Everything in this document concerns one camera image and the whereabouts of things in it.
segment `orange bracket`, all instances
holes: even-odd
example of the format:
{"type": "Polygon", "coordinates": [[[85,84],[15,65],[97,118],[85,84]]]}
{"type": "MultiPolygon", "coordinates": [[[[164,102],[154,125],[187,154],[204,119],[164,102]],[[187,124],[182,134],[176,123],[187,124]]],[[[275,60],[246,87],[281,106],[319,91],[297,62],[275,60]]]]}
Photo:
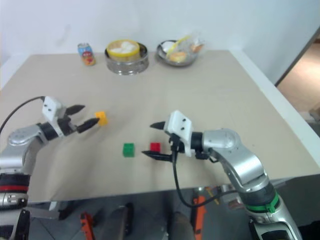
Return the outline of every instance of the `orange bracket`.
{"type": "MultiPolygon", "coordinates": [[[[199,195],[197,198],[193,199],[194,204],[203,203],[206,200],[204,196],[199,195]]],[[[195,228],[194,228],[194,235],[195,240],[202,239],[202,230],[204,227],[204,220],[205,220],[205,213],[206,213],[205,206],[200,206],[196,209],[195,214],[195,228]]]]}
{"type": "Polygon", "coordinates": [[[86,240],[95,240],[95,235],[93,231],[94,220],[92,216],[86,212],[81,213],[81,230],[84,232],[86,240]]]}

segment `soda can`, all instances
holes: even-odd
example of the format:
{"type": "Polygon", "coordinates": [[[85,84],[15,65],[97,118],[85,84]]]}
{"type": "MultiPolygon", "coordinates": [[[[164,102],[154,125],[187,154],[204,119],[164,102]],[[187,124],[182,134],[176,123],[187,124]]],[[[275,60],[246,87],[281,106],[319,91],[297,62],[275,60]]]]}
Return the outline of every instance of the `soda can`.
{"type": "Polygon", "coordinates": [[[94,53],[89,43],[78,44],[78,52],[85,65],[92,66],[96,63],[94,53]]]}

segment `yellow lid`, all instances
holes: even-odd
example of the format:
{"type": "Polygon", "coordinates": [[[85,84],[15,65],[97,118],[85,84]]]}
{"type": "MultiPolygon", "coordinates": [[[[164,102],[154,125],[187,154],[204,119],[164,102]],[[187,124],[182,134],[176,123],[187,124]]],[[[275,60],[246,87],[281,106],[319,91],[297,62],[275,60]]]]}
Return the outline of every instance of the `yellow lid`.
{"type": "Polygon", "coordinates": [[[106,51],[111,56],[119,57],[119,58],[125,58],[125,57],[131,57],[133,55],[138,54],[140,52],[140,46],[136,41],[129,40],[129,39],[121,39],[121,40],[115,40],[115,41],[110,42],[108,44],[108,46],[106,47],[106,51]],[[121,53],[121,52],[112,51],[112,49],[114,49],[115,46],[117,46],[119,48],[121,43],[124,42],[124,41],[132,43],[133,45],[136,46],[136,48],[133,51],[127,52],[127,53],[121,53]]]}

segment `yellow block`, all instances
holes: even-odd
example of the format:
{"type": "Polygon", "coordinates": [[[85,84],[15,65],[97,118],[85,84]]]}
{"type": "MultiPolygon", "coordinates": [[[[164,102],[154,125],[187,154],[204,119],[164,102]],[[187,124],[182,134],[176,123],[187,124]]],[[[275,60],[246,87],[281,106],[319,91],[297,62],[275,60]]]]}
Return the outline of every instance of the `yellow block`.
{"type": "Polygon", "coordinates": [[[98,121],[99,126],[103,126],[103,125],[106,125],[108,123],[108,118],[107,118],[107,116],[106,116],[104,111],[97,111],[95,113],[95,117],[100,119],[98,121]]]}

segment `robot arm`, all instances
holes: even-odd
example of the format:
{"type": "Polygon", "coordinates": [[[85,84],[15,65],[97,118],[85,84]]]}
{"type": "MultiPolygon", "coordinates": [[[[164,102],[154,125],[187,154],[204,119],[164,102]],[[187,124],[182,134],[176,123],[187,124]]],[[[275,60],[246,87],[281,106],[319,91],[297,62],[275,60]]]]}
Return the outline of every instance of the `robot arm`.
{"type": "Polygon", "coordinates": [[[80,126],[71,123],[73,115],[85,106],[64,107],[53,97],[45,97],[42,113],[48,122],[17,129],[8,137],[8,144],[0,153],[0,238],[27,239],[30,213],[23,209],[28,203],[30,177],[37,153],[49,141],[82,133],[98,123],[98,118],[80,126]]]}
{"type": "Polygon", "coordinates": [[[175,178],[178,153],[185,153],[188,157],[194,153],[197,159],[203,160],[213,157],[222,164],[250,217],[255,239],[302,239],[261,161],[242,144],[235,131],[222,128],[193,132],[192,122],[179,111],[172,112],[166,122],[154,123],[151,127],[163,129],[170,135],[172,155],[152,151],[143,153],[156,160],[172,162],[175,178]]]}

